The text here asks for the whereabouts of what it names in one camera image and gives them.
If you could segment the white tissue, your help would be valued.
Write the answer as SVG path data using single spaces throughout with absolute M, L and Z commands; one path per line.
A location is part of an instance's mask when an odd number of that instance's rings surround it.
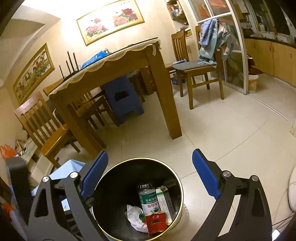
M 130 225 L 138 232 L 149 233 L 147 224 L 140 218 L 145 218 L 143 211 L 137 206 L 126 206 L 125 217 L 130 222 Z

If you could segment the clear plastic water bottle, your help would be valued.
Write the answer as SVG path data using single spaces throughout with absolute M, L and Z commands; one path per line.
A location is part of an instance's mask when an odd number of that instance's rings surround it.
M 138 195 L 144 214 L 159 212 L 161 210 L 156 190 L 150 183 L 139 185 Z

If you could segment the red cigarette pack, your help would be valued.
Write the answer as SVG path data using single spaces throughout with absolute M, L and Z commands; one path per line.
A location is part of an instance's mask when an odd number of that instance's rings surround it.
M 166 224 L 166 213 L 163 211 L 146 214 L 145 222 L 150 235 L 164 232 L 168 227 Z

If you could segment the white coffee table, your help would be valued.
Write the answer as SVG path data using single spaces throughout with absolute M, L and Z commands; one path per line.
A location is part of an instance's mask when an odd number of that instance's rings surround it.
M 44 176 L 51 173 L 53 164 L 41 153 L 31 138 L 26 141 L 16 140 L 15 148 L 29 170 L 30 186 L 36 187 Z

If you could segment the orange plastic bag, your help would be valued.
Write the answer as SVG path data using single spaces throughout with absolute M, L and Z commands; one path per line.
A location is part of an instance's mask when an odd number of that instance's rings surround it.
M 12 158 L 16 155 L 17 151 L 8 145 L 0 146 L 1 156 L 4 160 Z

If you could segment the front wooden chair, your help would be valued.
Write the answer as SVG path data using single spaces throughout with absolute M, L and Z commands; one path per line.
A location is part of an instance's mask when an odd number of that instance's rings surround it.
M 41 92 L 37 92 L 15 109 L 15 115 L 43 156 L 55 168 L 60 167 L 56 156 L 66 144 L 70 144 L 76 152 L 80 152 L 74 144 L 75 138 L 69 127 L 60 123 L 53 115 Z

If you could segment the black wifi router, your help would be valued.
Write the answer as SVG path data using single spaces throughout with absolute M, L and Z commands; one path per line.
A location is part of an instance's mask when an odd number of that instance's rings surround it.
M 66 66 L 67 66 L 68 72 L 69 72 L 69 74 L 67 76 L 64 75 L 64 73 L 62 71 L 62 67 L 61 67 L 61 65 L 59 65 L 59 69 L 60 69 L 60 72 L 62 75 L 62 82 L 65 82 L 66 80 L 68 80 L 70 77 L 72 77 L 73 75 L 75 75 L 76 73 L 78 73 L 81 70 L 81 67 L 77 63 L 75 53 L 73 52 L 74 62 L 72 61 L 69 52 L 67 52 L 67 56 L 68 56 L 68 60 L 66 60 Z

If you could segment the blue plastic stool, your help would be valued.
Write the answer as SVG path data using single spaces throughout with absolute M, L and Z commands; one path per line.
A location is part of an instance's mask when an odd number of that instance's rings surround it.
M 122 76 L 100 86 L 115 116 L 122 120 L 131 111 L 141 115 L 144 113 L 138 98 L 127 76 Z

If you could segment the wooden chair with clothes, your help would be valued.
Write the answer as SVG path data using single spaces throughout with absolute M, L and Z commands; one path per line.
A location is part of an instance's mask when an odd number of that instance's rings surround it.
M 198 42 L 201 37 L 201 25 L 198 25 L 195 27 L 196 29 L 196 35 Z M 222 75 L 221 71 L 223 69 L 223 62 L 221 59 L 221 50 L 222 48 L 219 48 L 215 51 L 215 60 L 217 61 L 218 65 L 216 68 L 209 64 L 202 64 L 202 62 L 198 59 L 196 61 L 187 61 L 187 62 L 180 62 L 173 64 L 173 68 L 175 70 L 178 70 L 182 73 L 182 75 L 186 78 L 186 84 L 187 84 L 187 92 L 188 92 L 188 99 L 189 99 L 189 108 L 193 109 L 193 89 L 197 87 L 201 87 L 203 85 L 207 86 L 207 89 L 210 88 L 210 84 L 214 82 L 219 83 L 219 89 L 220 89 L 220 98 L 224 99 L 224 90 L 223 90 L 223 84 L 222 84 Z M 196 76 L 204 75 L 206 76 L 209 72 L 216 71 L 218 77 L 216 79 L 210 80 L 208 77 L 205 78 L 204 82 L 195 83 L 194 79 Z

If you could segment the wooden dining table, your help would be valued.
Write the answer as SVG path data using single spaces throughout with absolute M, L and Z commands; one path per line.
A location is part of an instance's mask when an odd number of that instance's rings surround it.
M 178 138 L 182 131 L 158 38 L 133 44 L 95 61 L 49 93 L 49 99 L 62 120 L 91 157 L 95 158 L 106 146 L 96 136 L 97 133 L 88 121 L 78 116 L 72 103 L 87 92 L 100 87 L 118 118 L 132 110 L 142 114 L 144 109 L 127 75 L 146 66 L 150 68 L 154 78 L 168 132 L 171 138 Z

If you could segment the blue clothes pile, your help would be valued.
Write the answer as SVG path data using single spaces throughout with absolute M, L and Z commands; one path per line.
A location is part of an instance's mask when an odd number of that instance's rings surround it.
M 205 21 L 201 25 L 201 37 L 199 40 L 199 60 L 202 64 L 209 64 L 214 68 L 218 63 L 215 60 L 215 51 L 219 48 L 221 50 L 221 59 L 226 61 L 232 54 L 234 43 L 231 34 L 219 22 L 217 18 Z

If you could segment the lace table cover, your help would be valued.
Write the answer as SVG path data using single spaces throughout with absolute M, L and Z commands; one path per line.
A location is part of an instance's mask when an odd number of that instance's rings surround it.
M 128 52 L 139 52 L 144 50 L 148 46 L 152 46 L 152 54 L 153 56 L 156 55 L 157 52 L 157 47 L 156 43 L 159 45 L 159 50 L 161 49 L 160 47 L 160 39 L 158 37 L 148 39 L 145 41 L 141 41 L 135 44 L 131 44 L 126 46 L 125 48 L 122 48 L 118 51 L 115 51 L 111 54 L 107 54 L 106 56 L 102 58 L 96 58 L 93 61 L 89 61 L 89 64 L 86 65 L 84 68 L 80 69 L 79 71 L 76 71 L 75 73 L 72 73 L 69 75 L 65 80 L 63 80 L 59 85 L 57 85 L 55 88 L 53 88 L 47 96 L 49 97 L 52 94 L 56 94 L 58 91 L 63 90 L 68 87 L 69 84 L 72 83 L 77 83 L 79 82 L 86 73 L 90 72 L 95 72 L 102 68 L 106 62 L 114 62 L 117 61 L 121 58 L 123 58 L 126 53 Z

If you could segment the far wooden chair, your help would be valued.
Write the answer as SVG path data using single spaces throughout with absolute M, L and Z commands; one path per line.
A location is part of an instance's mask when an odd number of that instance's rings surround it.
M 184 59 L 189 61 L 185 35 L 186 35 L 185 30 L 178 31 L 175 34 L 171 35 L 171 41 L 172 41 L 172 46 L 173 46 L 173 51 L 175 54 L 176 61 L 181 61 Z M 173 65 L 172 63 L 166 64 L 166 70 L 168 71 L 169 74 L 173 72 L 176 73 L 177 83 L 180 90 L 180 97 L 183 97 L 184 96 L 184 92 L 183 92 L 184 77 L 182 73 L 178 70 L 175 70 L 172 65 Z

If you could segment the horse painting gold frame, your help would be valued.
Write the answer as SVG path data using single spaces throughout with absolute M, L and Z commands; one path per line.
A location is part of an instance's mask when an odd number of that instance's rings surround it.
M 13 85 L 18 104 L 23 104 L 55 66 L 45 43 L 26 64 Z

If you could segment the flower painting gold frame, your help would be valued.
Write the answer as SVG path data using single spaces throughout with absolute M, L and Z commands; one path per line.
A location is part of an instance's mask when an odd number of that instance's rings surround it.
M 136 1 L 115 1 L 77 20 L 86 46 L 112 33 L 144 23 Z

